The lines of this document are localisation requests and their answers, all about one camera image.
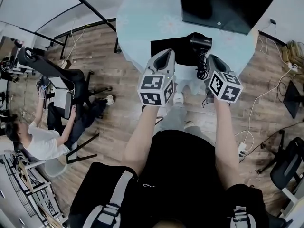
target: backpack strap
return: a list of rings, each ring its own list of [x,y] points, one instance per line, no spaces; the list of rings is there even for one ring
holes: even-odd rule
[[[119,208],[123,202],[125,190],[132,176],[132,173],[124,171],[114,189],[110,203],[106,206],[99,205],[95,207],[86,218],[83,228],[90,228],[93,222],[96,221],[96,218],[100,222],[99,227],[101,228],[112,228],[116,223],[120,223]]]

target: hair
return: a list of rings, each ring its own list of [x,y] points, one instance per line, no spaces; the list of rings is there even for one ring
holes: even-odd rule
[[[19,143],[20,142],[20,138],[18,136],[19,126],[18,123],[16,122],[17,120],[18,120],[17,114],[13,114],[8,119],[5,126],[5,134],[13,142]]]

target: black chair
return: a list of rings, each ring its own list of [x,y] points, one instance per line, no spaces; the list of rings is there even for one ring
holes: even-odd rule
[[[278,152],[274,152],[265,144],[261,145],[261,149],[265,148],[275,157],[269,162],[267,166],[257,170],[257,173],[261,174],[276,163],[270,172],[270,177],[273,183],[279,189],[283,189],[286,187],[292,177],[294,177],[298,183],[301,180],[296,171],[301,164],[301,159],[303,158],[304,141],[301,138],[297,137],[289,143],[286,149],[283,149],[285,131],[281,130],[279,133],[282,135],[282,137]]]
[[[286,187],[290,180],[294,177],[297,185],[300,183],[301,178],[296,171],[298,170],[302,160],[304,161],[304,141],[296,137],[283,149],[285,132],[282,130],[279,132],[282,135],[278,152],[270,150],[267,146],[263,145],[261,148],[265,148],[275,155],[275,158],[263,169],[257,171],[258,174],[262,173],[269,167],[275,164],[270,172],[271,181],[296,205],[298,199],[291,193]],[[286,228],[292,220],[286,222],[284,219],[269,215],[269,227]]]
[[[77,106],[77,113],[76,113],[76,119],[78,119],[83,114],[83,105],[84,102],[88,105],[90,108],[91,102],[89,101],[89,97],[95,94],[98,94],[103,91],[111,91],[112,87],[105,87],[97,90],[89,90],[89,81],[90,76],[93,73],[93,71],[90,71],[87,75],[87,78],[85,79],[84,73],[79,69],[62,69],[52,63],[51,61],[47,60],[45,57],[35,55],[32,53],[33,50],[30,48],[23,47],[20,52],[18,53],[18,61],[20,64],[28,66],[38,72],[40,72],[43,76],[46,78],[48,77],[60,77],[68,89],[75,90],[73,99],[69,102],[68,105],[66,105],[65,108],[65,116],[64,118],[69,118],[70,111],[72,105]],[[44,108],[46,108],[46,102],[47,99],[52,98],[55,96],[55,93],[50,93],[45,95],[45,102],[44,102]]]
[[[286,221],[283,218],[273,216],[267,213],[269,220],[269,228],[288,228],[290,224],[293,222],[292,220]]]

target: white sneaker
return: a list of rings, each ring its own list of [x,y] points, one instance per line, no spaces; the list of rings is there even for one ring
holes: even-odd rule
[[[112,105],[112,104],[115,102],[113,95],[108,95],[108,96],[105,98],[105,100],[108,101],[107,103],[105,103],[106,105]]]
[[[182,93],[175,93],[174,97],[173,97],[173,104],[176,103],[182,103],[184,104],[184,96],[182,95]]]
[[[186,122],[186,124],[185,124],[185,126],[184,126],[184,129],[186,129],[186,128],[188,128],[188,127],[192,127],[192,126],[194,126],[194,122],[188,121],[188,122]]]

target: black monitor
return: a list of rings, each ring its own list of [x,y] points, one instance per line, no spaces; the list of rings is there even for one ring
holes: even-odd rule
[[[301,102],[303,104],[304,97],[300,95],[299,91],[297,90],[293,82],[290,80],[283,103],[294,119],[299,110]]]
[[[181,0],[185,22],[248,34],[273,0]]]

